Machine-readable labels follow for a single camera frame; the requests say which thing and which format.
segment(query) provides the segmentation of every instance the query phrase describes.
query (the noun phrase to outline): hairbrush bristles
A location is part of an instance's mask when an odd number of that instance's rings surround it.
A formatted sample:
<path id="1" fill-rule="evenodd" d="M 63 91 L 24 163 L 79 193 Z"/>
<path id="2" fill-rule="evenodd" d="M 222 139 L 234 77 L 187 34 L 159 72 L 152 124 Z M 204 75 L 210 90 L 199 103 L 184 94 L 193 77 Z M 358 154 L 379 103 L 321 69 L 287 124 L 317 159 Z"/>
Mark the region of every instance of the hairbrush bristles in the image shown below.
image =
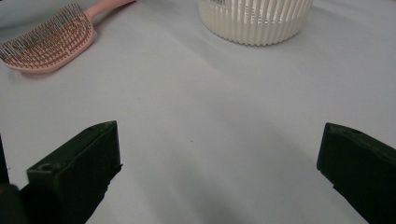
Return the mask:
<path id="1" fill-rule="evenodd" d="M 14 70 L 48 73 L 73 60 L 92 41 L 91 22 L 72 4 L 29 33 L 0 44 L 0 58 Z"/>

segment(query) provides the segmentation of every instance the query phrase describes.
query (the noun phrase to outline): ribbed container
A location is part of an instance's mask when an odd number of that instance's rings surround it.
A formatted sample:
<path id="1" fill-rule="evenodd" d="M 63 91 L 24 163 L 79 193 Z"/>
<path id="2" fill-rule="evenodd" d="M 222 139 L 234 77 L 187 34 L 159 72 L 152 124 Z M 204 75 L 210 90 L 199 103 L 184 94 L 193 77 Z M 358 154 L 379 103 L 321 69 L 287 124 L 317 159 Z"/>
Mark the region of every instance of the ribbed container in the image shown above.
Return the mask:
<path id="1" fill-rule="evenodd" d="M 204 25 L 246 45 L 272 45 L 297 34 L 313 0 L 198 0 Z"/>

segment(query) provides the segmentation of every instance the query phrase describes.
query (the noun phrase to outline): pink hairbrush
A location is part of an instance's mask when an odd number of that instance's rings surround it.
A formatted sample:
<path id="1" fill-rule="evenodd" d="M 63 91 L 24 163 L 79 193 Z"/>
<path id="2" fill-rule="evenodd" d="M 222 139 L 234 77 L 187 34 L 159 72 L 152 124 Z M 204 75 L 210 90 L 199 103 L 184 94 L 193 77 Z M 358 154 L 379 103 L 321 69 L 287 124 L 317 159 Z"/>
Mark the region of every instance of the pink hairbrush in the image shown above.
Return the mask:
<path id="1" fill-rule="evenodd" d="M 77 4 L 63 7 L 29 33 L 0 44 L 0 58 L 8 68 L 23 73 L 51 73 L 91 45 L 95 16 L 133 1 L 99 0 L 85 11 Z"/>

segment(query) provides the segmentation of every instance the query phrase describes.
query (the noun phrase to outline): white surface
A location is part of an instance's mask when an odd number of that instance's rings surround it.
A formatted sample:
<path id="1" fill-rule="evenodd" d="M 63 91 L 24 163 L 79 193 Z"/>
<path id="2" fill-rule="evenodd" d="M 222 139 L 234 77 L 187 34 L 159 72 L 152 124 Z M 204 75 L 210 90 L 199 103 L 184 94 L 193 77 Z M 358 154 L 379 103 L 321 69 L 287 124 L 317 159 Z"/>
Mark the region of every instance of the white surface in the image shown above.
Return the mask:
<path id="1" fill-rule="evenodd" d="M 0 41 L 65 2 L 0 2 Z M 124 166 L 89 223 L 365 223 L 316 159 L 325 122 L 396 147 L 395 11 L 389 0 L 315 0 L 297 36 L 263 48 L 210 33 L 195 0 L 111 13 L 52 75 L 0 65 L 10 179 L 23 187 L 35 162 L 114 119 Z"/>

